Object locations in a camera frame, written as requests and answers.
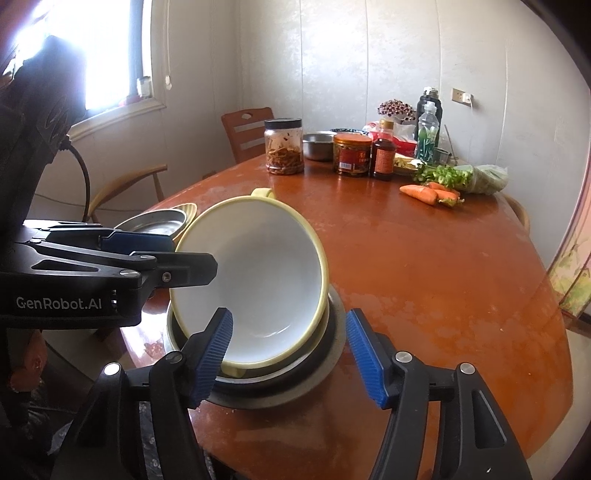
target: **green vegetable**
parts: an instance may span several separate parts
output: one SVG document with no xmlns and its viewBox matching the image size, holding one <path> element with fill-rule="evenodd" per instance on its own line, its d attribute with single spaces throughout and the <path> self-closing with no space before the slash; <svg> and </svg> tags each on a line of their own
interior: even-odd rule
<svg viewBox="0 0 591 480">
<path fill-rule="evenodd" d="M 453 199 L 439 199 L 439 203 L 442 203 L 448 207 L 454 208 L 458 203 L 464 203 L 464 199 L 453 200 Z"/>
<path fill-rule="evenodd" d="M 451 189 L 463 190 L 470 183 L 471 171 L 456 170 L 454 167 L 422 164 L 414 175 L 414 180 L 420 183 L 436 181 Z"/>
</svg>

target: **person's hand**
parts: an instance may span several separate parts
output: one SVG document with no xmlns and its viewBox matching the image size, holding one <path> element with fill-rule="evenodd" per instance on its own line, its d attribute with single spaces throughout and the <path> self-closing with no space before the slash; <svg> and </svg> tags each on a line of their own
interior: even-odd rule
<svg viewBox="0 0 591 480">
<path fill-rule="evenodd" d="M 5 73 L 0 77 L 0 88 L 5 87 L 12 81 L 12 72 Z"/>
<path fill-rule="evenodd" d="M 23 355 L 22 367 L 15 368 L 8 386 L 15 392 L 30 392 L 39 386 L 47 363 L 47 346 L 43 335 L 35 330 Z"/>
</svg>

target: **glass jar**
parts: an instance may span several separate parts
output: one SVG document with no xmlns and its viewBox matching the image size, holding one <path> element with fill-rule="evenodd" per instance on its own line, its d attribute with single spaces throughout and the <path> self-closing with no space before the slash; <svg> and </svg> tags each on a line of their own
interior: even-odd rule
<svg viewBox="0 0 591 480">
<path fill-rule="evenodd" d="M 292 175 L 304 171 L 303 135 L 300 118 L 265 120 L 267 171 Z"/>
<path fill-rule="evenodd" d="M 369 172 L 371 138 L 362 134 L 338 134 L 333 140 L 333 168 L 339 175 L 365 177 Z"/>
</svg>

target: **orange table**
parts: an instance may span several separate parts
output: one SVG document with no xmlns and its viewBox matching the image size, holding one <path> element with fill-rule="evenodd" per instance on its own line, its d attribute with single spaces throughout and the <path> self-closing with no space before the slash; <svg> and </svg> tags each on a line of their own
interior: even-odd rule
<svg viewBox="0 0 591 480">
<path fill-rule="evenodd" d="M 158 207 L 195 202 L 203 211 L 272 187 L 318 232 L 346 309 L 362 308 L 375 330 L 427 364 L 476 365 L 529 456 L 572 402 L 569 347 L 544 267 L 501 196 L 430 207 L 400 194 L 404 182 L 339 177 L 314 162 L 304 174 L 272 176 L 258 157 Z M 139 326 L 122 329 L 138 366 L 164 354 L 166 303 L 163 291 Z M 433 465 L 438 416 L 432 408 L 421 479 Z M 324 382 L 290 404 L 243 411 L 204 402 L 192 419 L 199 443 L 251 480 L 363 480 L 388 413 L 366 395 L 346 347 Z"/>
</svg>

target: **white bowl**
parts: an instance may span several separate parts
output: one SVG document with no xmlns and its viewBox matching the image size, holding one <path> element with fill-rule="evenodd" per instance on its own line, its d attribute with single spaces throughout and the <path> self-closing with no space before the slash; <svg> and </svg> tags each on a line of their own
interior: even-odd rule
<svg viewBox="0 0 591 480">
<path fill-rule="evenodd" d="M 310 337 L 326 308 L 328 273 L 320 240 L 299 213 L 271 197 L 214 205 L 186 230 L 177 251 L 210 253 L 218 263 L 209 285 L 174 288 L 171 302 L 187 337 L 203 331 L 218 307 L 232 312 L 225 367 L 260 368 L 283 360 Z"/>
</svg>

